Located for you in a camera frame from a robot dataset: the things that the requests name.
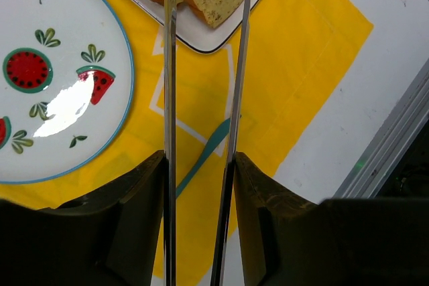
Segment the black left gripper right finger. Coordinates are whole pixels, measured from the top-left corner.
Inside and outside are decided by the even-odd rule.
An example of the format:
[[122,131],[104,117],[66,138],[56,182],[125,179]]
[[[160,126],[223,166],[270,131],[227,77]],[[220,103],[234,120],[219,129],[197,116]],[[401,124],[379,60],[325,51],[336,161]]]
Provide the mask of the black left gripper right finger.
[[234,178],[246,285],[427,285],[428,201],[327,199],[264,174],[244,153]]

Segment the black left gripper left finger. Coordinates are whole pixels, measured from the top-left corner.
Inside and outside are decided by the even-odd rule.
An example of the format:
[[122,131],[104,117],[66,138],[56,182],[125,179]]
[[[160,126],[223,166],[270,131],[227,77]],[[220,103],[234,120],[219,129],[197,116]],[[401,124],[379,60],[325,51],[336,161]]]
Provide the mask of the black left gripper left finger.
[[164,153],[56,209],[1,201],[2,285],[149,285]]

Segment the stainless steel serving tongs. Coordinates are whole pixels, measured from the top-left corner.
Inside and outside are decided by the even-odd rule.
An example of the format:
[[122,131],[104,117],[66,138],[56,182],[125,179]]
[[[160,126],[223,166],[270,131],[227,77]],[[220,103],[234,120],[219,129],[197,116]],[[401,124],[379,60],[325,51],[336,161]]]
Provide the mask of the stainless steel serving tongs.
[[[227,163],[223,175],[217,237],[210,278],[211,285],[222,285],[227,233],[231,211],[233,180],[241,99],[249,39],[251,0],[244,0],[237,73],[232,101]],[[164,284],[176,284],[176,16],[177,0],[164,0],[164,150],[168,172],[164,178]]]

